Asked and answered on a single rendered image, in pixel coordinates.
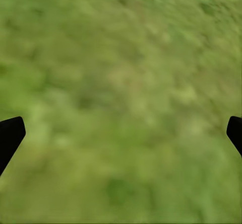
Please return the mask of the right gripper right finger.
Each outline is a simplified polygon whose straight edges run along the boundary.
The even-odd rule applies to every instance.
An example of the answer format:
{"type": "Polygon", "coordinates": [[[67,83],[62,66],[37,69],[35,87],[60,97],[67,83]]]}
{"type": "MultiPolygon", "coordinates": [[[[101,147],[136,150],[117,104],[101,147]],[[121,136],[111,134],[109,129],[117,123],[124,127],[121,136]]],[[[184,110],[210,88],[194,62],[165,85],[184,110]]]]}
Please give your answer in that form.
{"type": "Polygon", "coordinates": [[[230,117],[226,134],[242,156],[242,118],[230,117]]]}

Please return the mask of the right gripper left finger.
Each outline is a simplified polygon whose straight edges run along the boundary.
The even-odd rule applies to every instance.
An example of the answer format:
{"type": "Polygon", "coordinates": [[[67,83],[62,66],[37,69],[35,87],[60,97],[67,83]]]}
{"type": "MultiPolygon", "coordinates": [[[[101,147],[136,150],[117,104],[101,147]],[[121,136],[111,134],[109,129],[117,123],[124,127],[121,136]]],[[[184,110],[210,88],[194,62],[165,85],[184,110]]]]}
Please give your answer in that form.
{"type": "Polygon", "coordinates": [[[0,122],[0,176],[26,135],[21,116],[0,122]]]}

